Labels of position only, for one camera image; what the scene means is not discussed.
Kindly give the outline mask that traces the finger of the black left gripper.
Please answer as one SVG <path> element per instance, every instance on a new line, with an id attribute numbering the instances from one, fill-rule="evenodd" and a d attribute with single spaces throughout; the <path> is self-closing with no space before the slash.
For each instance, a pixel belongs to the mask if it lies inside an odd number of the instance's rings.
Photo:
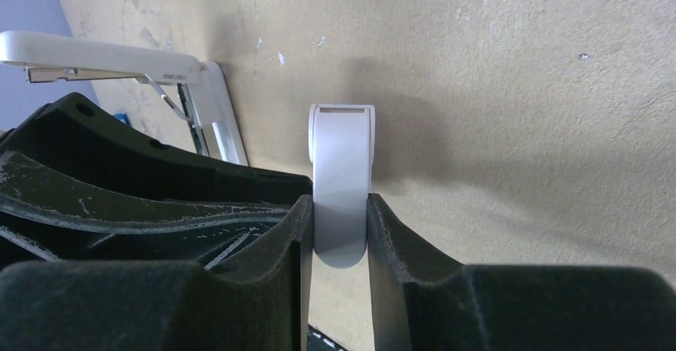
<path id="1" fill-rule="evenodd" d="M 158 201 L 1 157 L 1 272 L 196 263 L 213 274 L 291 269 L 291 207 Z"/>
<path id="2" fill-rule="evenodd" d="M 292 205 L 312 192 L 305 175 L 227 163 L 164 144 L 80 93 L 40 107 L 2 135 L 1 150 L 20 152 L 93 186 L 145 199 Z"/>

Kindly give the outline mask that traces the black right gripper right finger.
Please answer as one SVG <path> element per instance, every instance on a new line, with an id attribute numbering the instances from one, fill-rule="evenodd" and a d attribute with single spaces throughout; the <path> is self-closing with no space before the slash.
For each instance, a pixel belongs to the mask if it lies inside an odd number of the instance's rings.
<path id="1" fill-rule="evenodd" d="M 617 266 L 469 265 L 367 201 L 378 350 L 672 350 L 675 292 Z"/>

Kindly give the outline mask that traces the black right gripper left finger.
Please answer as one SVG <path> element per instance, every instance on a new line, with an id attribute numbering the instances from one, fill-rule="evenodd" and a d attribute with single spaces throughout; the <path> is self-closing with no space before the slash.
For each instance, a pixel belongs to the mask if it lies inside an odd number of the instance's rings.
<path id="1" fill-rule="evenodd" d="M 1 273 L 4 350 L 303 350 L 312 200 L 218 265 L 20 262 Z"/>

